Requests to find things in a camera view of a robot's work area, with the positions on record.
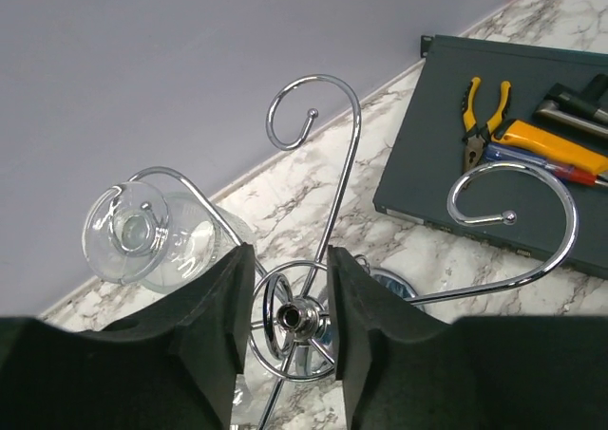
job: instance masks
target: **yellow utility knife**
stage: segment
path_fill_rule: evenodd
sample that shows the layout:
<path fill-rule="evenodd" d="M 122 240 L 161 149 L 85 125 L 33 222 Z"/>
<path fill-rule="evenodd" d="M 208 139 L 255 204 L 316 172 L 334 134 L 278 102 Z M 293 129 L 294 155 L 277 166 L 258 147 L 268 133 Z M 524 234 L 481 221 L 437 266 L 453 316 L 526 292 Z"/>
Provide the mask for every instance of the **yellow utility knife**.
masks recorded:
<path fill-rule="evenodd" d="M 608 157 L 544 131 L 521 120 L 503 122 L 492 135 L 494 142 L 542 155 L 573 165 L 595 176 L 608 179 Z"/>

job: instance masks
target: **yellow-handled pliers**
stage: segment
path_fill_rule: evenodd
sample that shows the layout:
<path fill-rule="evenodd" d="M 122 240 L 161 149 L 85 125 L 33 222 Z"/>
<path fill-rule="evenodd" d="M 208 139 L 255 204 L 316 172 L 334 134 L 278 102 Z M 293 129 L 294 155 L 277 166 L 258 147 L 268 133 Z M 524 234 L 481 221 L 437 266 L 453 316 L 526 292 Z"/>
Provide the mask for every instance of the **yellow-handled pliers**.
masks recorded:
<path fill-rule="evenodd" d="M 490 117 L 490 120 L 480 127 L 475 118 L 473 102 L 481 83 L 482 80 L 479 77 L 474 77 L 463 97 L 463 122 L 465 123 L 466 130 L 463 137 L 463 141 L 466 143 L 464 172 L 477 166 L 482 158 L 485 146 L 492 140 L 492 133 L 503 122 L 511 104 L 511 83 L 503 81 L 501 83 L 501 99 L 498 108 L 494 112 L 494 115 Z"/>

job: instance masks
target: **black tool case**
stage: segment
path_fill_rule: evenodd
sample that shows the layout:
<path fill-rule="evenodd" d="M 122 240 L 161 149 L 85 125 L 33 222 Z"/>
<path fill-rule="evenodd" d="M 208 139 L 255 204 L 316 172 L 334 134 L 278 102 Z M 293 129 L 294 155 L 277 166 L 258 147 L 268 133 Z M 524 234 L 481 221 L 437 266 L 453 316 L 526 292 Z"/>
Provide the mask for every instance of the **black tool case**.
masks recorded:
<path fill-rule="evenodd" d="M 557 196 L 535 178 L 493 173 L 475 180 L 459 198 L 459 209 L 466 215 L 515 210 L 518 222 L 513 226 L 465 228 L 447 213 L 447 194 L 463 169 L 461 101 L 470 80 L 479 76 L 475 113 L 478 122 L 485 122 L 498 105 L 501 81 L 507 80 L 512 84 L 507 118 L 530 122 L 608 155 L 608 141 L 533 116 L 555 83 L 582 90 L 594 76 L 608 72 L 608 55 L 439 35 L 426 52 L 373 199 L 375 209 L 526 256 L 548 258 L 561 242 L 565 217 Z M 608 94 L 600 102 L 608 105 Z M 566 186 L 580 215 L 579 240 L 567 265 L 608 279 L 608 189 L 570 182 Z"/>

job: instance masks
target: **curled metal hook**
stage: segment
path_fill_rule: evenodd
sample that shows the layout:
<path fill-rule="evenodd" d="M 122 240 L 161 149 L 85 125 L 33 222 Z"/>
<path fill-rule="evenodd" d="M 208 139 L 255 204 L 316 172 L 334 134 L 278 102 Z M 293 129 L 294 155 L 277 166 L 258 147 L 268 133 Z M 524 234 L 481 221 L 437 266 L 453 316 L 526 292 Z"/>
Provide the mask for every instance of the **curled metal hook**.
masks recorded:
<path fill-rule="evenodd" d="M 466 216 L 463 215 L 456 207 L 456 200 L 459 194 L 465 188 L 468 183 L 483 175 L 490 174 L 492 172 L 499 171 L 515 171 L 528 174 L 532 177 L 538 178 L 543 183 L 547 184 L 554 193 L 560 198 L 561 205 L 566 217 L 566 229 L 561 240 L 560 247 L 558 250 L 546 261 L 540 264 L 537 268 L 532 271 L 527 271 L 521 275 L 517 275 L 513 278 L 509 278 L 496 283 L 487 283 L 484 285 L 471 286 L 468 288 L 460 288 L 459 290 L 446 290 L 442 292 L 434 292 L 432 294 L 420 295 L 410 299 L 406 299 L 412 304 L 434 304 L 437 302 L 445 302 L 447 300 L 461 299 L 464 297 L 473 297 L 475 295 L 488 294 L 490 292 L 500 292 L 503 290 L 513 290 L 521 286 L 530 284 L 543 278 L 546 274 L 551 272 L 557 266 L 559 266 L 568 254 L 572 251 L 574 244 L 579 234 L 579 213 L 575 205 L 574 199 L 570 192 L 566 189 L 563 184 L 553 177 L 551 174 L 543 170 L 542 168 L 515 161 L 497 161 L 483 164 L 476 167 L 463 176 L 461 176 L 449 191 L 447 197 L 447 211 L 449 215 L 459 224 L 463 226 L 487 226 L 492 224 L 513 224 L 517 216 L 515 212 L 509 210 L 499 215 L 487 215 L 487 216 Z"/>
<path fill-rule="evenodd" d="M 272 142 L 273 145 L 280 150 L 291 151 L 302 145 L 306 138 L 308 138 L 308 134 L 311 131 L 314 120 L 318 117 L 318 111 L 316 109 L 309 109 L 307 119 L 304 122 L 304 126 L 302 127 L 298 138 L 293 142 L 283 142 L 276 135 L 275 113 L 276 109 L 278 108 L 278 105 L 283 100 L 283 98 L 285 98 L 285 96 L 287 96 L 291 91 L 295 90 L 301 85 L 308 84 L 310 82 L 327 82 L 330 84 L 334 84 L 347 95 L 349 101 L 351 102 L 352 108 L 351 144 L 349 145 L 349 150 L 346 155 L 344 167 L 342 169 L 342 173 L 340 174 L 337 190 L 335 193 L 335 197 L 333 198 L 332 207 L 330 209 L 330 215 L 328 217 L 327 224 L 325 225 L 325 229 L 323 230 L 323 234 L 321 235 L 321 241 L 319 242 L 316 254 L 314 255 L 314 261 L 319 262 L 323 259 L 323 255 L 327 250 L 327 245 L 330 241 L 330 236 L 332 235 L 333 231 L 333 226 L 335 225 L 335 221 L 340 210 L 340 205 L 342 204 L 342 198 L 344 197 L 344 193 L 346 192 L 346 186 L 349 181 L 349 177 L 351 176 L 354 156 L 356 154 L 357 146 L 359 144 L 359 138 L 361 137 L 361 104 L 359 103 L 357 95 L 354 93 L 354 91 L 348 84 L 328 74 L 313 74 L 291 82 L 278 92 L 278 94 L 271 102 L 270 107 L 268 109 L 268 114 L 266 115 L 266 134 L 268 135 L 268 139 L 270 139 L 270 142 Z M 311 290 L 311 287 L 313 286 L 315 277 L 316 269 L 311 269 L 308 276 L 306 277 L 306 281 L 304 282 L 302 291 L 300 292 L 300 297 L 306 296 L 308 294 L 308 292 Z"/>
<path fill-rule="evenodd" d="M 221 215 L 221 213 L 218 212 L 216 207 L 205 196 L 205 194 L 197 187 L 197 185 L 195 185 L 194 182 L 190 178 L 188 178 L 181 172 L 178 172 L 175 169 L 171 169 L 170 167 L 153 166 L 153 167 L 148 167 L 146 169 L 141 170 L 140 172 L 135 174 L 133 177 L 131 177 L 128 181 L 141 180 L 143 178 L 146 178 L 148 176 L 152 176 L 155 174 L 162 174 L 165 176 L 169 176 L 169 177 L 174 178 L 175 180 L 179 181 L 183 186 L 185 186 L 190 191 L 190 193 L 192 193 L 194 195 L 194 197 L 197 199 L 197 201 L 200 202 L 200 204 L 209 213 L 209 215 L 216 220 L 216 222 L 219 224 L 219 226 L 228 234 L 230 239 L 233 242 L 235 242 L 236 245 L 243 244 L 243 239 L 240 238 L 240 236 L 237 234 L 237 232 L 234 229 L 232 229 L 232 226 L 230 226 L 230 223 L 228 223 L 228 221 L 226 221 L 224 219 L 224 217 Z M 264 268 L 264 266 L 262 266 L 262 264 L 257 259 L 256 259 L 256 271 L 261 276 L 265 276 L 268 273 L 268 272 L 266 272 L 266 269 Z M 279 294 L 279 297 L 281 297 L 281 298 L 284 297 L 282 292 Z"/>

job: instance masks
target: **blue handle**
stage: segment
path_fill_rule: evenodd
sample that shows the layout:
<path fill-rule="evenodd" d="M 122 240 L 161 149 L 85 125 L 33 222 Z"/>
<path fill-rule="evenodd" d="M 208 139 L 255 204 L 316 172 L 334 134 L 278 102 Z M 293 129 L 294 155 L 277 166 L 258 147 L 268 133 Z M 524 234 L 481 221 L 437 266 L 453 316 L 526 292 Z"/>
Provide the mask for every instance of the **blue handle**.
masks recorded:
<path fill-rule="evenodd" d="M 509 147 L 494 142 L 489 143 L 485 148 L 484 159 L 487 161 L 522 161 L 536 164 L 542 168 L 548 164 L 548 161 L 539 155 L 522 150 L 521 148 Z"/>

